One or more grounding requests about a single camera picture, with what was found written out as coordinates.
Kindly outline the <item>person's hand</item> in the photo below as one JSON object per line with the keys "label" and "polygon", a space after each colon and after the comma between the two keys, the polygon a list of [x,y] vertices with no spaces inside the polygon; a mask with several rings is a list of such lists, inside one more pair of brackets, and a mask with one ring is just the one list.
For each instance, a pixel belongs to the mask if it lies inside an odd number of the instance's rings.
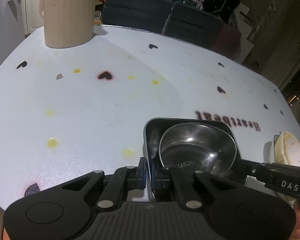
{"label": "person's hand", "polygon": [[295,200],[295,202],[294,202],[293,210],[296,215],[296,224],[295,224],[294,230],[290,236],[290,239],[298,240],[298,239],[300,239],[300,205],[297,200]]}

